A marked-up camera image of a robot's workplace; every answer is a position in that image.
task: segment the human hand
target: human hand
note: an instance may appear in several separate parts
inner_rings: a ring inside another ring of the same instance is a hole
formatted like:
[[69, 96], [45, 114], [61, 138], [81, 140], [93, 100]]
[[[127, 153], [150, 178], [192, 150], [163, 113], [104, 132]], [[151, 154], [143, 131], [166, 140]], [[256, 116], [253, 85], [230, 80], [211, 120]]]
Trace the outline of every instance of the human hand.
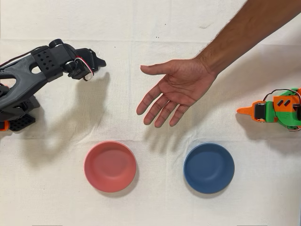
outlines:
[[149, 75], [166, 74], [137, 107], [137, 114], [143, 114], [162, 94], [144, 118], [144, 124], [149, 125], [161, 111], [155, 122], [157, 128], [163, 125], [170, 113], [179, 105], [169, 122], [170, 126], [176, 125], [189, 107], [208, 91], [217, 76], [198, 58], [171, 60], [152, 66], [142, 65], [141, 71]]

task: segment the red bowl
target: red bowl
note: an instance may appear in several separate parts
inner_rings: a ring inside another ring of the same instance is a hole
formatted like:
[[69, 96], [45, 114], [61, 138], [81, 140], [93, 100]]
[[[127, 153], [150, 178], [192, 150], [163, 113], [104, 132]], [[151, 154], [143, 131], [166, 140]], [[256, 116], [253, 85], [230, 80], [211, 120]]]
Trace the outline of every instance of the red bowl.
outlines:
[[94, 146], [84, 163], [87, 180], [103, 192], [118, 192], [126, 188], [133, 181], [136, 169], [136, 159], [131, 150], [115, 141]]

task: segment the bowl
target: bowl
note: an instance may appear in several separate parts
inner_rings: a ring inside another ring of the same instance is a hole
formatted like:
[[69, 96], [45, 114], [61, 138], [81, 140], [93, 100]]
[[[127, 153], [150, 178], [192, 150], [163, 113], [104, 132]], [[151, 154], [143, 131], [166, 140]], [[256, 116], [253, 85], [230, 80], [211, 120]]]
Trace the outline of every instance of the bowl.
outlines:
[[235, 171], [231, 154], [217, 144], [201, 144], [187, 155], [184, 176], [196, 191], [213, 194], [223, 190], [233, 179]]
[[103, 192], [118, 192], [126, 188], [136, 174], [136, 159], [131, 150], [116, 141], [95, 145], [87, 154], [84, 172], [88, 182]]

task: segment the wire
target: wire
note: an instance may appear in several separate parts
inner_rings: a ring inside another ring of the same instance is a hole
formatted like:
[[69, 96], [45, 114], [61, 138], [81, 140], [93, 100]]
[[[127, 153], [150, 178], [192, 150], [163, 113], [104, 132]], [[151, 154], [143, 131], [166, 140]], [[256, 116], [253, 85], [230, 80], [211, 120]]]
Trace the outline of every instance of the wire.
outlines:
[[24, 54], [22, 54], [22, 55], [16, 56], [16, 57], [14, 57], [14, 58], [8, 60], [7, 62], [4, 62], [3, 64], [0, 65], [0, 69], [1, 69], [3, 66], [9, 64], [10, 62], [12, 62], [12, 61], [14, 61], [14, 60], [17, 60], [17, 59], [19, 59], [19, 58], [21, 58], [21, 57], [24, 57], [25, 55], [30, 54], [31, 52], [33, 52], [33, 51], [35, 51], [35, 50], [37, 50], [37, 49], [39, 49], [39, 48], [41, 48], [41, 47], [42, 47], [42, 46], [39, 46], [39, 47], [37, 47], [37, 48], [34, 48], [34, 49], [31, 50], [31, 51], [28, 51], [28, 52], [26, 52], [26, 53], [24, 53]]
[[280, 90], [287, 90], [287, 91], [291, 91], [291, 92], [297, 94], [298, 97], [299, 97], [299, 106], [301, 106], [301, 95], [300, 95], [300, 93], [298, 93], [297, 91], [294, 91], [294, 90], [292, 90], [292, 89], [275, 89], [275, 90], [273, 90], [272, 92], [268, 93], [268, 94], [264, 97], [263, 101], [265, 101], [265, 100], [267, 99], [267, 97], [268, 97], [270, 94], [272, 94], [273, 92], [275, 92], [275, 91], [280, 91]]
[[287, 130], [290, 132], [295, 132], [295, 131], [300, 131], [301, 128], [299, 126], [297, 126], [297, 129], [289, 129], [288, 126], [286, 126]]
[[90, 71], [90, 73], [92, 74], [92, 77], [90, 78], [90, 79], [86, 79], [86, 76], [84, 77], [84, 80], [85, 81], [89, 81], [89, 80], [91, 80], [93, 77], [94, 77], [94, 71], [92, 71], [92, 69], [91, 69], [91, 67], [87, 64], [87, 62], [83, 59], [83, 58], [81, 58], [80, 56], [76, 56], [76, 58], [74, 59], [74, 61], [76, 61], [76, 60], [81, 60], [85, 65], [86, 65], [86, 67], [89, 69], [89, 71]]

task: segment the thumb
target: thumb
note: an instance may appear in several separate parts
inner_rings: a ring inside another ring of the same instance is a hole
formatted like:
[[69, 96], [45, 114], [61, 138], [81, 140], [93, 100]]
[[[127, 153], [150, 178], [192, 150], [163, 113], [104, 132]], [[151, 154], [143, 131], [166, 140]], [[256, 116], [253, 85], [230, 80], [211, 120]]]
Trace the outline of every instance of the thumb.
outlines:
[[175, 72], [174, 60], [168, 61], [162, 64], [156, 64], [151, 66], [141, 65], [140, 69], [145, 74], [156, 75], [156, 74], [173, 74]]

